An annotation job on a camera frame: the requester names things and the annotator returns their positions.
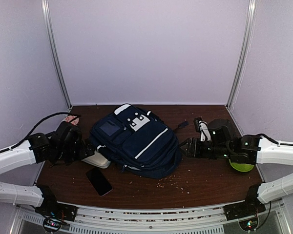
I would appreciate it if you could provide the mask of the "beige hard glasses case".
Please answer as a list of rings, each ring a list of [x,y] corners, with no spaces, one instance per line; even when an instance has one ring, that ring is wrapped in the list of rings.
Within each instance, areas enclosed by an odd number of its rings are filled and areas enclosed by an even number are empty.
[[[111,164],[109,160],[107,160],[102,154],[97,151],[95,151],[93,155],[86,157],[82,161],[102,169],[108,168]]]

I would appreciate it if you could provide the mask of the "black smartphone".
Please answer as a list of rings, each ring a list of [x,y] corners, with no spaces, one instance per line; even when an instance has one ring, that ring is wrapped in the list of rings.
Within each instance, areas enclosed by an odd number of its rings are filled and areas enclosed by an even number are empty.
[[[97,167],[86,172],[86,177],[99,196],[104,196],[113,190],[112,185]]]

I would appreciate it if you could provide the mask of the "navy blue student backpack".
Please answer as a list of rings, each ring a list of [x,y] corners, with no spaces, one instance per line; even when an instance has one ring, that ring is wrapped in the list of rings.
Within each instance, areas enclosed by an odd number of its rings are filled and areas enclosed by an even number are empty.
[[[136,175],[161,179],[179,166],[182,154],[174,131],[152,111],[123,104],[98,120],[89,141],[107,160]]]

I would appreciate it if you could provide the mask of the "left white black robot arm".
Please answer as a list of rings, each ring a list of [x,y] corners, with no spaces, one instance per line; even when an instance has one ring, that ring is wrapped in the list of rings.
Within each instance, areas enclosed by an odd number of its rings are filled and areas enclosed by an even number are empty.
[[[27,136],[21,143],[0,150],[0,175],[22,166],[49,161],[69,165],[95,154],[84,140],[78,126],[63,121],[56,131]],[[21,186],[0,182],[0,203],[41,207],[49,216],[57,216],[61,209],[47,186]]]

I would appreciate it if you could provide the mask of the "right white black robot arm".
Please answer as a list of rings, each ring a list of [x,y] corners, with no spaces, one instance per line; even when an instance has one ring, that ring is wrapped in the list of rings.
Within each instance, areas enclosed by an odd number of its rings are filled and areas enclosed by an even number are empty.
[[[210,123],[194,119],[199,138],[191,137],[180,144],[186,157],[227,159],[237,164],[283,164],[293,166],[293,142],[277,141],[266,134],[237,137],[227,119]],[[249,187],[245,200],[224,206],[228,219],[255,215],[265,211],[265,205],[293,194],[293,173],[277,180]]]

